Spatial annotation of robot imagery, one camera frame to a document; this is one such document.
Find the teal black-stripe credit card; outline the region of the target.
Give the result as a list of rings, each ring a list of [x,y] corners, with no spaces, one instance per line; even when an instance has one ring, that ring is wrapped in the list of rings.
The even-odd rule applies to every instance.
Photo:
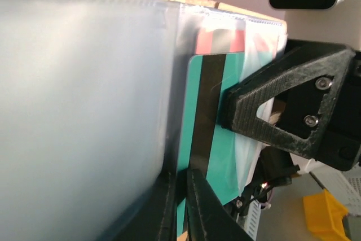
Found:
[[[239,82],[244,53],[195,55],[188,64],[178,170],[199,168],[222,204],[239,195],[235,133],[217,123],[225,90]]]

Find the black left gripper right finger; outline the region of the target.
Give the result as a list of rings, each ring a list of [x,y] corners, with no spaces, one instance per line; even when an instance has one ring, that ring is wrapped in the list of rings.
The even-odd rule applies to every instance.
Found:
[[[187,169],[187,220],[189,240],[251,240],[225,211],[199,169]]]

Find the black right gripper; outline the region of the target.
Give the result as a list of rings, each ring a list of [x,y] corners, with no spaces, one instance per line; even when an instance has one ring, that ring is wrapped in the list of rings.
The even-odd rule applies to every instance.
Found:
[[[228,88],[221,126],[339,170],[360,162],[360,53],[295,47]]]

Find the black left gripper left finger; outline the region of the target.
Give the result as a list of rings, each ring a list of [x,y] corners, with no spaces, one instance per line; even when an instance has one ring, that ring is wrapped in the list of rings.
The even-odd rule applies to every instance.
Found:
[[[147,201],[113,240],[176,240],[176,179],[162,172]]]

